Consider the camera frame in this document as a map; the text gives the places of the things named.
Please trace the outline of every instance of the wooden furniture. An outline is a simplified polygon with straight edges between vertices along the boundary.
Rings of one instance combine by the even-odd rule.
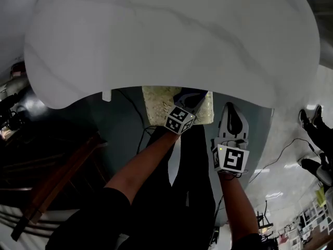
[[[97,151],[104,145],[99,133],[63,123],[34,123],[7,142],[0,163],[0,204],[23,212],[19,221],[6,222],[16,224],[15,241],[47,210],[81,208],[106,184],[110,178]]]

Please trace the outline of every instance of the fluorescent light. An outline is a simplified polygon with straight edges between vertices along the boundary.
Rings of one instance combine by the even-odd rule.
[[[290,168],[297,168],[299,167],[300,165],[298,165],[298,163],[293,163],[293,164],[288,164],[288,165],[285,165],[284,168],[285,169],[290,169]]]
[[[282,196],[282,195],[283,195],[282,192],[278,192],[278,193],[274,193],[274,194],[268,194],[268,195],[266,195],[266,200],[278,198],[279,196]]]
[[[270,171],[270,169],[256,169],[256,170],[254,171],[254,173],[260,173],[260,171],[261,171],[261,173],[267,173],[267,172]]]
[[[317,107],[317,105],[307,105],[306,109],[308,109],[308,110],[314,110],[314,109],[316,109],[316,107]]]

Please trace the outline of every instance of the black shoe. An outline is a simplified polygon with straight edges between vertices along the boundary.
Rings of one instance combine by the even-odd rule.
[[[321,105],[317,106],[316,112],[314,113],[314,117],[312,119],[313,125],[316,125],[315,122],[318,121],[319,119],[322,119],[322,110],[323,108]]]
[[[302,110],[300,111],[300,113],[299,113],[299,115],[298,115],[298,118],[299,118],[299,120],[300,120],[300,124],[301,124],[301,126],[302,126],[303,129],[304,129],[304,126],[305,126],[306,124],[310,123],[309,118],[307,117],[306,112],[305,112],[304,109],[302,109]]]

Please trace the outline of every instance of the black cable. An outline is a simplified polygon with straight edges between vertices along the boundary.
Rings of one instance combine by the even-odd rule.
[[[145,132],[147,132],[148,129],[153,130],[152,127],[156,127],[156,126],[149,126],[149,127],[144,128],[142,135],[141,135],[139,145],[137,146],[136,154],[140,153],[140,146],[141,146],[142,140],[144,138]]]
[[[293,143],[294,141],[296,141],[296,140],[301,140],[301,141],[305,141],[305,142],[307,142],[307,143],[309,144],[310,149],[311,149],[311,150],[317,155],[317,153],[315,152],[313,146],[312,146],[307,140],[304,140],[304,139],[301,139],[301,138],[295,138],[295,139],[292,140],[292,142],[291,142],[290,144],[288,144],[285,148],[282,149],[282,151],[281,151],[279,157],[277,158],[277,160],[275,160],[274,162],[272,162],[272,163],[266,165],[265,167],[263,167],[263,168],[260,170],[260,172],[259,172],[259,173],[258,173],[258,174],[257,174],[257,175],[256,175],[256,176],[255,176],[250,182],[249,182],[249,184],[250,184],[252,181],[254,181],[254,179],[255,179],[256,177],[258,177],[259,174],[260,174],[265,168],[267,168],[268,166],[270,166],[270,165],[272,165],[272,164],[274,164],[274,163],[277,163],[278,160],[280,159],[282,153],[284,152],[284,150],[285,150],[288,146],[292,145],[292,143]]]
[[[122,91],[120,91],[119,89],[115,89],[116,91],[120,92],[134,107],[135,111],[138,113],[141,123],[142,123],[142,128],[144,129],[145,132],[147,132],[149,135],[151,135],[146,129],[145,129],[145,123],[144,123],[144,119],[142,117],[142,114],[140,113],[140,111],[137,109],[135,103],[133,102],[132,99],[130,99],[127,95],[125,95]]]
[[[221,199],[220,199],[220,201],[219,201],[219,204],[217,205],[217,208],[216,208],[216,211],[215,211],[215,214],[214,214],[214,223],[215,223],[215,221],[216,221],[216,217],[217,217],[217,214],[218,214],[218,212],[219,212],[219,208],[220,208],[220,204],[221,204],[221,202],[222,202],[222,199],[223,199],[223,195],[222,195],[222,197],[221,197]],[[212,235],[211,235],[211,237],[210,237],[209,245],[212,244],[213,236],[214,236],[214,232],[212,233]]]

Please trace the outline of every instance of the floor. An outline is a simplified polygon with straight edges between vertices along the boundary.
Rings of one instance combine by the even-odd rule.
[[[307,108],[308,111],[313,112],[315,105],[321,104],[324,109],[324,122],[333,127],[332,83],[333,71],[319,66],[313,85],[309,90],[304,91],[302,100],[292,107],[274,110],[271,129],[256,172],[274,162],[283,147],[294,138],[299,137],[310,141],[307,133],[298,123],[298,112],[301,108]],[[315,198],[314,190],[318,189],[315,177],[297,165],[297,160],[307,154],[314,156],[308,144],[299,140],[295,141],[284,151],[277,163],[267,167],[246,188],[252,205],[259,211],[264,210],[265,199],[267,199],[268,219],[274,222],[276,231],[288,224]]]

